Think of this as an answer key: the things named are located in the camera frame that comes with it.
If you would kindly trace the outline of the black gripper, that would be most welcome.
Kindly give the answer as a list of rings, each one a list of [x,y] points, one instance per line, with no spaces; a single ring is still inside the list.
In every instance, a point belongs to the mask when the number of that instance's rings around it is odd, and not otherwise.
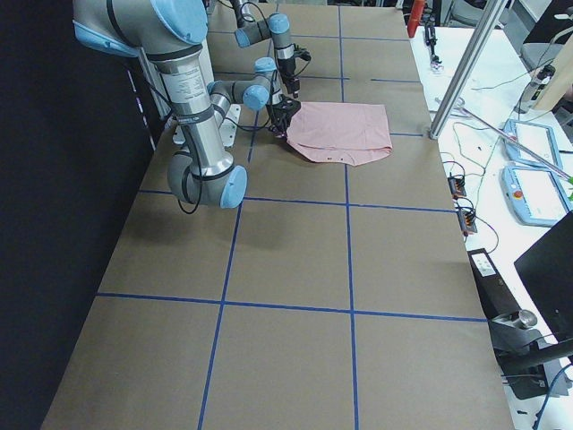
[[[269,130],[273,134],[287,134],[293,116],[300,109],[301,103],[295,99],[281,99],[278,103],[267,105]]]
[[[274,48],[277,68],[280,78],[293,98],[299,96],[300,81],[296,72],[296,60],[302,59],[306,63],[312,61],[311,53],[305,47],[291,43],[286,47]]]

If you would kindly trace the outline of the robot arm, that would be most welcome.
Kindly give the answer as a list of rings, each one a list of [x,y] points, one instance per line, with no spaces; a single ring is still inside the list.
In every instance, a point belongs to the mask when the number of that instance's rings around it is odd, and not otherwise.
[[[166,103],[184,135],[184,146],[170,161],[167,181],[181,202],[232,209],[247,188],[247,171],[226,151],[220,127],[234,104],[266,109],[270,130],[284,137],[300,109],[295,61],[310,54],[297,46],[283,13],[255,20],[245,1],[232,3],[240,47],[271,40],[272,57],[255,62],[246,81],[205,81],[200,54],[208,33],[201,1],[75,1],[73,26],[85,47],[115,56],[143,52],[158,69]]]
[[[239,47],[249,47],[263,40],[271,39],[275,62],[286,92],[295,99],[299,96],[300,81],[296,71],[296,60],[302,59],[308,65],[312,61],[311,53],[292,40],[290,21],[283,13],[273,13],[266,17],[260,11],[261,19],[256,20],[249,6],[258,6],[249,1],[231,1],[237,29],[235,40]]]

